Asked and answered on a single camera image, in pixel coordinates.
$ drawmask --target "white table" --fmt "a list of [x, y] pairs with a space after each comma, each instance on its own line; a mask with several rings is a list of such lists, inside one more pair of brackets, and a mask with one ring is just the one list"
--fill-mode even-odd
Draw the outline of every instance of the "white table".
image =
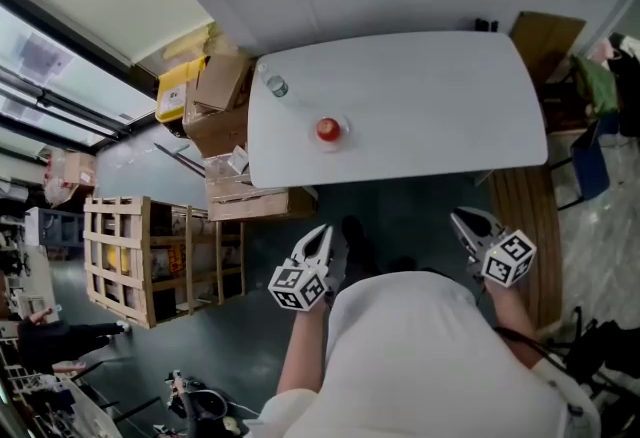
[[[498, 33], [369, 36], [269, 54], [289, 84], [274, 97], [258, 77], [249, 106], [251, 180], [292, 187], [543, 164], [547, 144], [531, 79]], [[350, 133], [318, 148], [323, 116]]]

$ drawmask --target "red apple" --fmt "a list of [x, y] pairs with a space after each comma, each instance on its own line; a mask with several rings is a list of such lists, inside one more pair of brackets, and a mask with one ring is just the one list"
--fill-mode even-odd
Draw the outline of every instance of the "red apple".
[[340, 124], [333, 118], [323, 118], [316, 124], [316, 134], [322, 141], [337, 141], [340, 137]]

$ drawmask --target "blue chair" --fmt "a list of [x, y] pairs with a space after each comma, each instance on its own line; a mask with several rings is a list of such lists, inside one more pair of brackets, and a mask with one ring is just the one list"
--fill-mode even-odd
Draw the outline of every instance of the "blue chair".
[[617, 112], [611, 113], [611, 116], [605, 115], [597, 122], [592, 123], [571, 145], [571, 157], [549, 167], [554, 170], [572, 163], [580, 187], [580, 197], [571, 203], [558, 207], [558, 210], [568, 209], [591, 200], [609, 188], [609, 173], [598, 138], [601, 134], [611, 133], [614, 127], [617, 131], [617, 115]]

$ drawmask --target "wooden pallet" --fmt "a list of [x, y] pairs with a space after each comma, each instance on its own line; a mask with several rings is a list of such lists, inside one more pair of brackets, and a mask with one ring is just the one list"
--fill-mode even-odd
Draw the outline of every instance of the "wooden pallet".
[[[87, 198], [85, 212], [85, 272], [89, 299], [118, 316], [145, 328], [159, 322], [192, 315], [196, 310], [225, 302], [225, 276], [240, 275], [241, 295], [246, 294], [244, 270], [244, 224], [239, 233], [223, 235], [221, 223], [215, 223], [215, 233], [194, 235], [192, 217], [206, 221], [207, 211], [151, 200], [147, 196], [134, 198]], [[172, 216], [185, 219], [185, 235], [171, 234]], [[105, 229], [105, 222], [115, 220], [113, 230]], [[192, 257], [195, 244], [215, 245], [216, 258], [211, 270], [193, 273]], [[235, 243], [240, 247], [240, 265], [225, 268], [223, 244]], [[185, 268], [176, 277], [154, 281], [152, 279], [152, 248], [184, 245]], [[115, 265], [107, 260], [105, 251], [115, 248], [111, 256]], [[217, 301], [202, 304], [194, 298], [194, 285], [216, 287]], [[167, 318], [157, 319], [154, 292], [186, 289], [185, 310], [176, 311]]]
[[562, 313], [560, 226], [549, 167], [497, 170], [489, 185], [497, 218], [522, 230], [538, 247], [521, 293], [536, 329], [546, 328]]

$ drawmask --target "wooden crate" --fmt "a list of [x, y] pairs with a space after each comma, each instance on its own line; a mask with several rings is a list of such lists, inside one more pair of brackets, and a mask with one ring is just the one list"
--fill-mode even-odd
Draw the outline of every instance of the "wooden crate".
[[[84, 212], [87, 294], [92, 302], [120, 317], [153, 328], [207, 306], [221, 305], [229, 275], [239, 276], [239, 295], [246, 294], [244, 223], [232, 223], [236, 233], [225, 234], [230, 226], [225, 223], [223, 229], [223, 223], [217, 222], [212, 233], [196, 235], [192, 221], [198, 218], [206, 222], [206, 210], [157, 202], [147, 196], [87, 198]], [[184, 235], [171, 235], [176, 217], [184, 218]], [[206, 243], [215, 246], [215, 259], [206, 272], [194, 273], [194, 246]], [[152, 251], [181, 245], [184, 269], [173, 276], [154, 279]], [[223, 248], [228, 245], [239, 247], [239, 265], [225, 265]], [[215, 297], [196, 300], [196, 286], [209, 287]], [[175, 298], [182, 290], [186, 301], [178, 304]]]

